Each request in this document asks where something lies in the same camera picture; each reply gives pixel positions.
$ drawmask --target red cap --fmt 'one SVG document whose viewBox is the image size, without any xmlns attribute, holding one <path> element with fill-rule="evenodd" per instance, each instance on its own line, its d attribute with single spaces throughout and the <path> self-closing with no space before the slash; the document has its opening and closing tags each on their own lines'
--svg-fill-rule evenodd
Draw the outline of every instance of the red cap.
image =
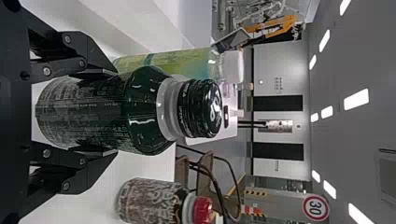
<svg viewBox="0 0 396 224">
<path fill-rule="evenodd" d="M 209 224 L 212 214 L 212 200 L 210 198 L 198 197 L 194 204 L 194 224 Z"/>
</svg>

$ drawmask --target red circle sign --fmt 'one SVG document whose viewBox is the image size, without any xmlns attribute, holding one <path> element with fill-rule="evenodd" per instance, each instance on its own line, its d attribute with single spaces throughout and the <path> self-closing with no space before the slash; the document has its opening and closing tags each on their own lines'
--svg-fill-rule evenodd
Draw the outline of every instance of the red circle sign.
<svg viewBox="0 0 396 224">
<path fill-rule="evenodd" d="M 324 221 L 329 217 L 330 207 L 324 198 L 310 196 L 303 202 L 303 211 L 313 221 Z"/>
</svg>

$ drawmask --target ceiling light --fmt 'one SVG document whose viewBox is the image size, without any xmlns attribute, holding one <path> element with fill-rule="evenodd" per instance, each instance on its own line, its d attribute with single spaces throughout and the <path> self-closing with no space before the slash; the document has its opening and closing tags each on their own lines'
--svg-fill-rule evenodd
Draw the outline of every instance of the ceiling light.
<svg viewBox="0 0 396 224">
<path fill-rule="evenodd" d="M 309 63 L 309 70 L 312 70 L 314 68 L 315 63 L 317 63 L 317 55 L 314 55 L 314 57 L 312 57 L 311 62 Z"/>
<path fill-rule="evenodd" d="M 350 203 L 348 205 L 349 216 L 353 218 L 358 224 L 374 224 L 370 218 L 365 216 L 355 205 Z"/>
<path fill-rule="evenodd" d="M 326 119 L 328 117 L 332 116 L 332 106 L 328 106 L 320 112 L 320 115 L 322 116 L 323 119 Z"/>
<path fill-rule="evenodd" d="M 318 183 L 320 183 L 320 175 L 315 170 L 312 170 L 312 178 L 314 178 Z"/>
<path fill-rule="evenodd" d="M 332 198 L 337 199 L 337 190 L 326 180 L 323 181 L 323 188 Z"/>
<path fill-rule="evenodd" d="M 311 123 L 317 122 L 319 120 L 319 114 L 315 113 L 311 115 Z"/>
<path fill-rule="evenodd" d="M 344 109 L 350 110 L 350 109 L 353 109 L 353 108 L 361 106 L 361 105 L 366 105 L 369 102 L 370 102 L 369 90 L 365 89 L 365 90 L 359 91 L 351 96 L 348 96 L 344 100 Z"/>
<path fill-rule="evenodd" d="M 340 5 L 340 16 L 343 16 L 351 0 L 344 0 Z"/>
<path fill-rule="evenodd" d="M 322 52 L 330 40 L 330 30 L 327 30 L 319 44 L 319 52 Z"/>
</svg>

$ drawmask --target black rectangle panel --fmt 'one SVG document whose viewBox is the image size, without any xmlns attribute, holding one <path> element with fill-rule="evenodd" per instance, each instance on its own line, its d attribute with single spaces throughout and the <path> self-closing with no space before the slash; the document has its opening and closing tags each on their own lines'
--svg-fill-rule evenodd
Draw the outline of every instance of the black rectangle panel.
<svg viewBox="0 0 396 224">
<path fill-rule="evenodd" d="M 254 111 L 303 111 L 302 95 L 255 96 Z"/>
<path fill-rule="evenodd" d="M 253 143 L 253 158 L 303 161 L 304 144 Z"/>
</svg>

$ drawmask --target plastic bottle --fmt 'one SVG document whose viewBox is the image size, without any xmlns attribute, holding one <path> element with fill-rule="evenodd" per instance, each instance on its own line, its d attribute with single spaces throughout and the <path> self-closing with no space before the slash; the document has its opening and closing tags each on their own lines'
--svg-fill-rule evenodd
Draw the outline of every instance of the plastic bottle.
<svg viewBox="0 0 396 224">
<path fill-rule="evenodd" d="M 179 137 L 216 136 L 222 102 L 213 80 L 181 82 L 145 66 L 107 80 L 55 79 L 41 92 L 35 116 L 58 147 L 157 155 Z"/>
<path fill-rule="evenodd" d="M 208 224 L 212 201 L 179 183 L 135 178 L 122 186 L 116 210 L 128 223 Z"/>
<path fill-rule="evenodd" d="M 114 61 L 114 65 L 120 73 L 143 65 L 155 65 L 168 74 L 182 74 L 195 79 L 211 78 L 220 83 L 227 77 L 244 75 L 242 58 L 242 52 L 238 50 L 219 54 L 214 48 L 203 48 L 121 57 Z"/>
</svg>

